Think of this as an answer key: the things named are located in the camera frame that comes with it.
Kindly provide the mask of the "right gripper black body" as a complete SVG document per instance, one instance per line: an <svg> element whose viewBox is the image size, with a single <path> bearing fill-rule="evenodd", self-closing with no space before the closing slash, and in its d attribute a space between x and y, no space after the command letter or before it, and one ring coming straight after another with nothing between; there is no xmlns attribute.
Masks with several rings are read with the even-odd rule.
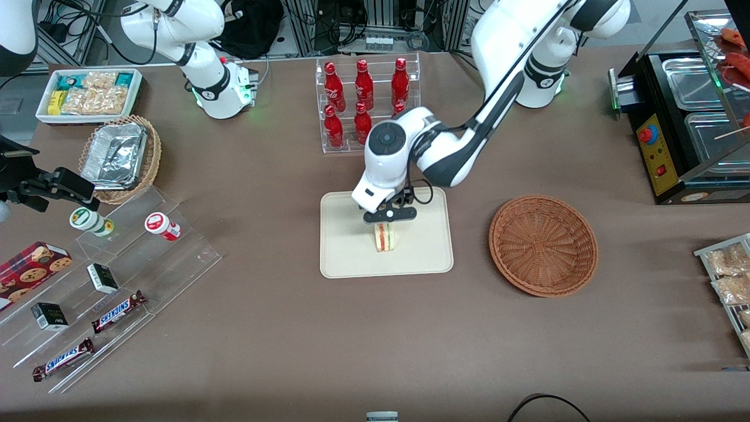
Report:
<svg viewBox="0 0 750 422"><path fill-rule="evenodd" d="M35 178L22 180L22 177L17 173L2 171L1 201L8 202L11 200L11 194L15 195L21 201L16 203L26 203L27 199L31 197L39 198L39 200L32 200L32 202L36 201L38 203L41 203L41 198L45 198L43 200L45 203L48 203L48 199L59 199L56 187L54 186L59 175L59 170L53 172L39 170Z"/></svg>

